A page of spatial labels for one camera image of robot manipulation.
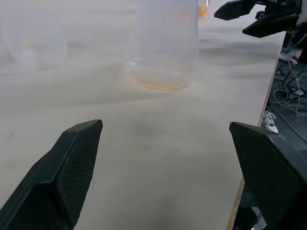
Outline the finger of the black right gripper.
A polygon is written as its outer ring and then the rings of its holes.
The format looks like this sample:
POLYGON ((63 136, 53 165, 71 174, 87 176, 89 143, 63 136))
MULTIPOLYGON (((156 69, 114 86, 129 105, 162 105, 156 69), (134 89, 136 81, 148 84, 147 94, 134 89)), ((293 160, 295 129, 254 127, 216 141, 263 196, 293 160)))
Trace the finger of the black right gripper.
POLYGON ((263 38, 295 28, 298 18, 299 16, 297 14, 263 16, 243 29, 242 33, 256 38, 263 38))
POLYGON ((256 0, 232 0, 221 6, 214 17, 225 21, 233 20, 250 13, 256 0))

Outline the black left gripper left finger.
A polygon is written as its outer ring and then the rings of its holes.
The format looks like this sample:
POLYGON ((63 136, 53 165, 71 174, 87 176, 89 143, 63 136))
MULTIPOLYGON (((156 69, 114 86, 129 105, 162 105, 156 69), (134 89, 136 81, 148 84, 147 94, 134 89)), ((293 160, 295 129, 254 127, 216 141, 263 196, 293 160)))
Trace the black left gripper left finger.
POLYGON ((73 230, 93 177, 103 122, 65 130, 0 209, 0 230, 73 230))

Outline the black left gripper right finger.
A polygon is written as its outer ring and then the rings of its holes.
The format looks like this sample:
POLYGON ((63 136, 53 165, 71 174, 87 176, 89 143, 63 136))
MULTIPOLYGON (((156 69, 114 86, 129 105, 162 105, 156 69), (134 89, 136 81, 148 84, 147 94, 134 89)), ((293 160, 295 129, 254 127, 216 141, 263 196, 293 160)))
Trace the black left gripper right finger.
POLYGON ((229 126, 245 184, 269 230, 307 230, 307 150, 240 122, 229 126))

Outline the clear plastic cup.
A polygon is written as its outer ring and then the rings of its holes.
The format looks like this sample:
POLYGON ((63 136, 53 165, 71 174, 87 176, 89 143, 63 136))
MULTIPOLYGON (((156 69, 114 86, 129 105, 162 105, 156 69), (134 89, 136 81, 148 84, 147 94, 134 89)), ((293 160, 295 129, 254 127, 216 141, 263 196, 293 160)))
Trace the clear plastic cup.
POLYGON ((13 10, 3 17, 0 29, 8 52, 23 65, 46 69, 62 63, 67 56, 63 28, 47 11, 13 10))

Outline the narrow tall plastic bottle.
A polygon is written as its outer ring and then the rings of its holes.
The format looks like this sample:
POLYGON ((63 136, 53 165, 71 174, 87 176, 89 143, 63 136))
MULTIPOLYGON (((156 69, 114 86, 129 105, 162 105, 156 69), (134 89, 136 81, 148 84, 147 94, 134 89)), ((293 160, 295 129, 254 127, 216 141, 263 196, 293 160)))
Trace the narrow tall plastic bottle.
POLYGON ((198 17, 203 17, 208 11, 210 0, 197 0, 198 2, 198 17))

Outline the clear cup with orange juice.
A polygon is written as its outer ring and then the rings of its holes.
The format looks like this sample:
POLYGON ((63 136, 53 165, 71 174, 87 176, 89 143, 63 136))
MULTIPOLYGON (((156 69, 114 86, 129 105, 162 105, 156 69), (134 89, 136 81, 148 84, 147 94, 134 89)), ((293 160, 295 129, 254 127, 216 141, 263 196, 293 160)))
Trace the clear cup with orange juice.
POLYGON ((123 61, 129 77, 151 89, 183 88, 198 53, 197 0, 140 0, 123 61))

